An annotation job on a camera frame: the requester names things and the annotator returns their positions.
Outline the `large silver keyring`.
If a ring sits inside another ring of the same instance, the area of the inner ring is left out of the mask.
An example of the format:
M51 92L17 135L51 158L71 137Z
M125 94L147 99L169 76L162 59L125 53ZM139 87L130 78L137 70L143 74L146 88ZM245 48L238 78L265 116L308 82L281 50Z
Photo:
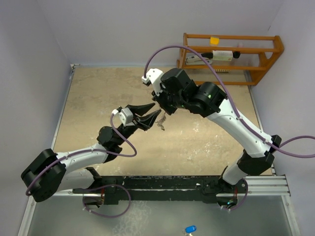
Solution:
M162 130L165 131L164 123L166 121L166 112L162 113L162 116L156 121L157 126Z

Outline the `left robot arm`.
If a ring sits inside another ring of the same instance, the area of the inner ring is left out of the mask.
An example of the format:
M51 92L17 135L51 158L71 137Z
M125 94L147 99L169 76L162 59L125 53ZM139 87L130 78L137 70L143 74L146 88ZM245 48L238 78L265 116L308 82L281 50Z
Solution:
M67 189L99 191L101 180L89 166L112 161L118 156L135 157L137 150L129 137L138 129L152 128L161 113L161 110L150 113L153 106L154 103L150 103L114 109L110 125L99 130L97 143L90 147L68 152L43 150L21 173L26 195L42 202Z

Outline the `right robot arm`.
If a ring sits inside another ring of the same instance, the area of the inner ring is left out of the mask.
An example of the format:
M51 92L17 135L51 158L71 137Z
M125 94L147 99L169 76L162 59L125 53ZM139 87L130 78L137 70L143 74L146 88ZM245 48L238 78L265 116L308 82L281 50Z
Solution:
M223 192L231 192L236 184L246 176L258 176L271 167L275 149L264 143L241 123L246 124L267 141L280 145L281 138L261 131L241 112L234 112L226 93L212 82L198 86L188 74L179 68L167 72L150 69L142 82L153 86L153 100L171 115L177 109L201 115L216 123L231 135L242 147L240 158L223 171L219 187Z

